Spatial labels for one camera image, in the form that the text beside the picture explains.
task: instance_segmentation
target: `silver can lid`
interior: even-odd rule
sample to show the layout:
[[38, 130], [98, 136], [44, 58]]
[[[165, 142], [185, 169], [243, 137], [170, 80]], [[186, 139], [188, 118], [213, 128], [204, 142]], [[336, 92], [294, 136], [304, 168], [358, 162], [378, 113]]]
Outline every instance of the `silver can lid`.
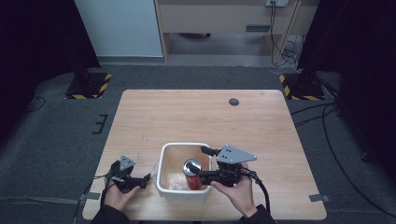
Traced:
[[185, 175], [195, 175], [195, 173], [193, 173], [189, 169], [189, 163], [191, 163], [193, 166], [198, 167], [199, 169], [201, 169], [201, 163], [198, 160], [189, 159], [189, 160], [185, 161], [184, 165], [183, 165], [183, 172], [184, 172]]

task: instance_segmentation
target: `wooden cabinet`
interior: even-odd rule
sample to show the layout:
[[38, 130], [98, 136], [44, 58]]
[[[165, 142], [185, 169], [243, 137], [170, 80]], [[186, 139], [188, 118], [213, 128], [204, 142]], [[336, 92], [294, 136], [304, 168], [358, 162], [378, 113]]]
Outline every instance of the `wooden cabinet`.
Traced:
[[164, 58], [172, 33], [240, 34], [253, 27], [265, 35], [274, 13], [273, 35], [283, 49], [288, 35], [307, 33], [318, 1], [289, 0], [273, 10], [263, 0], [155, 0]]

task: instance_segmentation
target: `black curtain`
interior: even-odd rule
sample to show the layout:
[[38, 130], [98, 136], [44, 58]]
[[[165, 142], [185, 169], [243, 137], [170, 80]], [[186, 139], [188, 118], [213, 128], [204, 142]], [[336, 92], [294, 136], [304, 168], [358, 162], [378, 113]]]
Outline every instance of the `black curtain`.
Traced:
[[0, 140], [49, 78], [100, 67], [73, 0], [0, 0]]
[[320, 0], [299, 61], [301, 68], [315, 68], [309, 76], [341, 75], [337, 103], [344, 119], [363, 150], [394, 180], [395, 52], [396, 1]]

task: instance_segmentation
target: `black wire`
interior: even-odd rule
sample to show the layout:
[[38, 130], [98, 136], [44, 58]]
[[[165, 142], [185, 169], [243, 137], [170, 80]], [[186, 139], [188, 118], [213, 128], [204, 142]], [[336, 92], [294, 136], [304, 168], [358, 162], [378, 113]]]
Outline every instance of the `black wire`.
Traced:
[[92, 185], [92, 182], [93, 182], [93, 181], [91, 181], [91, 183], [88, 185], [88, 187], [85, 188], [84, 192], [78, 196], [78, 202], [77, 202], [77, 206], [76, 206], [76, 210], [75, 210], [75, 216], [74, 216], [74, 223], [77, 223], [77, 213], [78, 213], [79, 204], [80, 204], [80, 202], [81, 202], [81, 195], [87, 193], [88, 189], [89, 189], [89, 188], [91, 187], [91, 185]]
[[[326, 105], [326, 106], [323, 108], [322, 115], [325, 114], [327, 107], [328, 107], [328, 105]], [[332, 153], [332, 156], [334, 157], [335, 161], [337, 162], [338, 166], [340, 167], [341, 171], [343, 172], [343, 174], [344, 174], [344, 176], [346, 177], [346, 179], [347, 179], [347, 181], [349, 182], [349, 184], [353, 187], [353, 189], [355, 189], [355, 190], [359, 193], [359, 195], [360, 195], [363, 199], [365, 199], [365, 200], [366, 200], [369, 204], [371, 204], [373, 207], [375, 207], [376, 209], [380, 210], [381, 212], [383, 212], [383, 213], [389, 215], [390, 217], [396, 218], [396, 215], [393, 215], [392, 213], [386, 211], [384, 208], [380, 207], [379, 205], [377, 205], [376, 203], [374, 203], [373, 201], [371, 201], [363, 192], [361, 192], [360, 189], [358, 189], [358, 187], [357, 187], [357, 186], [353, 183], [353, 181], [350, 179], [349, 175], [347, 174], [346, 170], [345, 170], [344, 167], [342, 166], [341, 162], [338, 160], [338, 158], [337, 158], [337, 156], [335, 155], [335, 152], [334, 152], [334, 150], [333, 150], [333, 148], [332, 148], [332, 144], [331, 144], [331, 142], [330, 142], [329, 135], [328, 135], [328, 133], [327, 133], [326, 122], [325, 122], [324, 118], [325, 118], [325, 116], [322, 116], [323, 130], [324, 130], [324, 133], [325, 133], [325, 136], [326, 136], [327, 144], [329, 145], [329, 148], [330, 148], [330, 151], [331, 151], [331, 153]]]
[[[270, 29], [270, 34], [271, 34], [271, 41], [272, 41], [272, 44], [273, 44], [271, 62], [273, 64], [273, 66], [282, 66], [282, 65], [286, 64], [289, 61], [289, 54], [287, 55], [288, 59], [285, 59], [285, 55], [281, 52], [280, 48], [275, 43], [274, 35], [273, 35], [273, 27], [274, 27], [274, 24], [275, 24], [275, 15], [276, 15], [276, 4], [274, 3], [274, 1], [271, 1], [271, 29]], [[275, 64], [275, 62], [274, 62], [274, 47], [276, 47], [277, 50], [279, 51], [279, 53], [282, 55], [282, 58], [285, 61], [284, 63]]]
[[44, 97], [41, 97], [41, 96], [35, 96], [35, 98], [38, 100], [38, 99], [42, 99], [44, 102], [43, 102], [43, 104], [41, 105], [41, 106], [39, 106], [38, 108], [36, 108], [36, 109], [33, 109], [33, 110], [27, 110], [27, 111], [25, 111], [25, 113], [32, 113], [32, 112], [35, 112], [35, 111], [37, 111], [37, 110], [39, 110], [39, 109], [41, 109], [45, 104], [46, 104], [46, 99], [44, 99]]
[[107, 175], [96, 175], [93, 179], [99, 179], [99, 178], [102, 178], [102, 177], [105, 177], [105, 176], [107, 176]]
[[283, 51], [286, 51], [287, 55], [289, 55], [289, 53], [294, 53], [294, 50], [292, 49], [283, 49]]
[[[248, 168], [243, 167], [243, 169], [249, 171], [250, 173], [252, 172], [251, 170], [249, 170]], [[258, 184], [260, 186], [260, 188], [262, 189], [262, 192], [264, 193], [264, 197], [265, 197], [265, 209], [267, 210], [268, 214], [271, 214], [271, 207], [270, 207], [270, 196], [268, 194], [268, 190], [267, 188], [264, 186], [264, 184], [262, 183], [262, 181], [259, 179], [259, 177], [257, 176], [256, 172], [255, 173], [255, 178], [254, 180], [256, 181], [256, 184]], [[246, 175], [249, 177], [252, 177], [250, 174], [247, 173], [239, 173], [240, 175]]]
[[106, 190], [110, 189], [110, 188], [113, 187], [114, 185], [116, 185], [116, 183], [113, 183], [112, 185], [108, 186]]
[[[336, 111], [336, 110], [338, 110], [337, 107], [336, 107], [336, 108], [333, 108], [331, 111], [327, 112], [324, 116], [327, 117], [328, 115], [330, 115], [332, 112], [334, 112], [334, 111]], [[295, 127], [297, 128], [297, 127], [300, 127], [300, 126], [306, 124], [307, 122], [309, 122], [309, 121], [311, 121], [311, 120], [320, 119], [320, 118], [322, 118], [322, 117], [323, 117], [323, 115], [314, 117], [314, 118], [312, 118], [312, 119], [306, 119], [306, 120], [303, 120], [303, 121], [294, 123], [294, 125], [295, 125]]]
[[297, 114], [297, 113], [303, 112], [303, 111], [308, 110], [308, 109], [312, 109], [312, 108], [319, 107], [319, 106], [323, 106], [323, 105], [333, 105], [333, 104], [335, 104], [335, 102], [326, 103], [326, 104], [321, 104], [321, 105], [313, 105], [313, 106], [309, 106], [309, 107], [304, 108], [304, 109], [301, 109], [301, 110], [297, 110], [297, 111], [292, 112], [292, 113], [290, 113], [290, 114], [291, 114], [291, 115], [295, 115], [295, 114]]
[[323, 84], [321, 86], [322, 86], [323, 90], [325, 90], [330, 95], [330, 97], [332, 97], [333, 99], [336, 99], [338, 97], [338, 92], [330, 90]]
[[296, 44], [294, 42], [292, 42], [291, 40], [288, 40], [288, 42], [290, 42], [293, 45], [293, 51], [296, 50]]

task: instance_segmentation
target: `wall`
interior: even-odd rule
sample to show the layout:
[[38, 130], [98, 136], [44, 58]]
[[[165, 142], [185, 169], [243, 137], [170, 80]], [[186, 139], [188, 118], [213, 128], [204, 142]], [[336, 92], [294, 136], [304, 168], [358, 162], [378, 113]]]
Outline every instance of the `wall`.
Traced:
[[155, 6], [149, 0], [76, 0], [96, 55], [162, 57]]

